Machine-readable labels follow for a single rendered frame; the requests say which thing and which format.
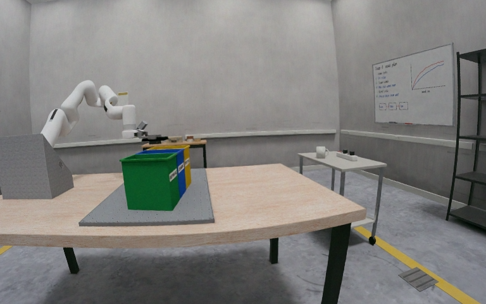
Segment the yellow open bin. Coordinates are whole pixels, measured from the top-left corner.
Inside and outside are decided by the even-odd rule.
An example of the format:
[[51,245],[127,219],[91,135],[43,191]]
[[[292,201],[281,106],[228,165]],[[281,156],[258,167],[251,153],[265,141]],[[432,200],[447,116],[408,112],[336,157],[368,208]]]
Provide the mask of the yellow open bin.
[[184,150],[184,165],[185,165],[185,183],[186,183],[186,189],[189,187],[191,183],[191,174],[190,174],[190,156],[189,156],[189,147],[190,145],[185,145],[185,146],[157,146],[154,148],[150,148],[147,150],[153,150],[153,149],[183,149]]

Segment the green bin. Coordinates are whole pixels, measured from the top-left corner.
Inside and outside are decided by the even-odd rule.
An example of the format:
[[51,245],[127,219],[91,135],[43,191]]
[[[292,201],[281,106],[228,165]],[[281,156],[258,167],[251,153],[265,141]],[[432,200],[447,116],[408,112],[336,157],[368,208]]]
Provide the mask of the green bin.
[[174,210],[180,201],[177,154],[137,154],[120,160],[128,210]]

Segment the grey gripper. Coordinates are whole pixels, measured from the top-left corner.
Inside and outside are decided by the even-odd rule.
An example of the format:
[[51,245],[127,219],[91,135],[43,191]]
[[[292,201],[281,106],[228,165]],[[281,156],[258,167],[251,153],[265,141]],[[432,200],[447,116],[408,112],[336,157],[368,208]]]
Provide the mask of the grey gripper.
[[127,130],[122,131],[122,139],[133,139],[136,137],[138,137],[139,139],[148,138],[149,140],[151,140],[151,139],[156,139],[156,137],[161,137],[161,134],[148,135],[148,132],[144,132],[144,130],[133,130],[133,129],[128,131]]

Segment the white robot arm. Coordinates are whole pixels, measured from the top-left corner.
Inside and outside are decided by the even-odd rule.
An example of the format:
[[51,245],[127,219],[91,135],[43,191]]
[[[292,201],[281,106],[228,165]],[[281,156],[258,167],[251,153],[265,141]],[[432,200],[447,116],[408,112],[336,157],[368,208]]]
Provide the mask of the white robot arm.
[[[141,121],[136,128],[135,106],[115,106],[118,96],[106,85],[99,89],[97,97],[96,87],[90,80],[81,82],[61,105],[61,109],[50,112],[41,133],[54,147],[58,137],[67,136],[79,121],[78,106],[85,96],[89,106],[104,108],[105,114],[111,120],[123,120],[123,130],[144,130],[148,123]],[[123,118],[122,118],[123,116]]]

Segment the blue bin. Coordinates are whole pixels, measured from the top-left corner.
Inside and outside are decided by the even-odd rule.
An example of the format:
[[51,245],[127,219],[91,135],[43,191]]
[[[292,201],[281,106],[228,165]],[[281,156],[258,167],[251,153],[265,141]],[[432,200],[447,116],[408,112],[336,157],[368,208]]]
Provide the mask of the blue bin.
[[177,174],[178,174],[178,187],[180,191],[180,199],[184,195],[186,191],[186,183],[185,183],[185,168],[184,168],[184,150],[183,149],[153,149],[153,150],[145,150],[141,151],[137,154],[154,154],[154,153],[178,153],[176,155],[177,158]]

